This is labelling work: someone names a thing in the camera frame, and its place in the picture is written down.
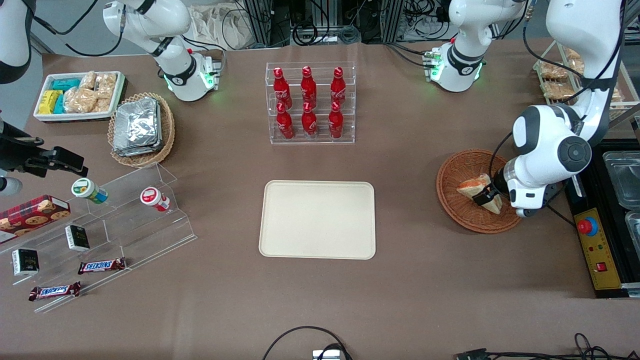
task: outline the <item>yellow control panel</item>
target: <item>yellow control panel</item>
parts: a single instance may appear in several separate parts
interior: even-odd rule
[[[620,278],[611,257],[609,243],[602,231],[598,210],[589,209],[573,218],[578,227],[582,251],[587,260],[594,289],[620,289]]]

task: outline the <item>white tray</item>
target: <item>white tray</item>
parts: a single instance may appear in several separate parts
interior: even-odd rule
[[[270,181],[264,187],[259,249],[264,256],[280,258],[373,258],[373,186],[344,181]]]
[[[96,71],[96,72],[108,72],[111,74],[116,74],[116,87],[113,90],[113,95],[111,96],[111,104],[109,105],[108,111],[101,111],[99,113],[85,113],[85,114],[40,114],[38,113],[38,107],[40,102],[42,101],[42,97],[44,96],[44,92],[46,90],[51,89],[51,83],[54,80],[59,79],[81,79],[86,73],[85,72],[70,72],[67,74],[51,74],[47,75],[47,78],[44,80],[44,85],[42,85],[42,89],[40,90],[40,95],[38,96],[38,101],[36,102],[36,107],[33,109],[33,117],[42,121],[42,122],[80,122],[80,121],[92,121],[92,120],[109,120],[111,114],[116,111],[116,107],[118,106],[118,102],[120,100],[120,94],[122,94],[122,88],[124,86],[125,76],[120,71]]]

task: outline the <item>snickers bar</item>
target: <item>snickers bar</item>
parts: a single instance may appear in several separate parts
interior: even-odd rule
[[[127,267],[125,258],[118,258],[113,260],[94,261],[93,263],[80,263],[80,269],[78,275],[85,272],[100,272],[110,270],[122,270]]]
[[[75,297],[80,295],[80,282],[78,281],[73,285],[54,286],[52,288],[40,288],[36,286],[31,290],[31,294],[29,294],[29,301],[66,295],[73,295]]]

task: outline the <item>aluminum foil package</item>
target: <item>aluminum foil package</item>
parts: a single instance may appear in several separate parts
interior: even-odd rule
[[[126,102],[116,110],[113,150],[134,156],[162,149],[160,104],[151,97]]]

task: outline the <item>emergency stop button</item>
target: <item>emergency stop button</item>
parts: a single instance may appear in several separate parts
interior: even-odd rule
[[[586,236],[594,236],[598,233],[598,222],[592,217],[586,217],[578,221],[578,232]]]

